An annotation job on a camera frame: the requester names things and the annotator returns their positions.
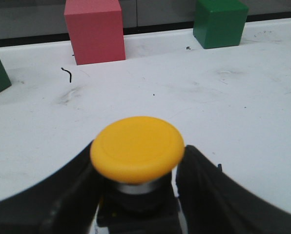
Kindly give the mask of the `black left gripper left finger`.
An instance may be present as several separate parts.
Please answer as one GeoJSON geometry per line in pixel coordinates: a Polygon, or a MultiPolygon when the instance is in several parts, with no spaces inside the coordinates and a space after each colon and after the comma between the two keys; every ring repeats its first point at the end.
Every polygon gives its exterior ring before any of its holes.
{"type": "Polygon", "coordinates": [[[103,179],[86,146],[69,163],[33,187],[0,201],[0,234],[86,234],[103,179]]]}

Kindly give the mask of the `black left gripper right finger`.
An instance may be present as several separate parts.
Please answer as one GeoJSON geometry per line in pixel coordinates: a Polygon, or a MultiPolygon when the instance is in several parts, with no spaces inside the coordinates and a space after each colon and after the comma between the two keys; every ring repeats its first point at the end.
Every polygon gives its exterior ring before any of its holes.
{"type": "Polygon", "coordinates": [[[291,234],[291,214],[252,194],[188,145],[176,185],[190,234],[291,234]]]}

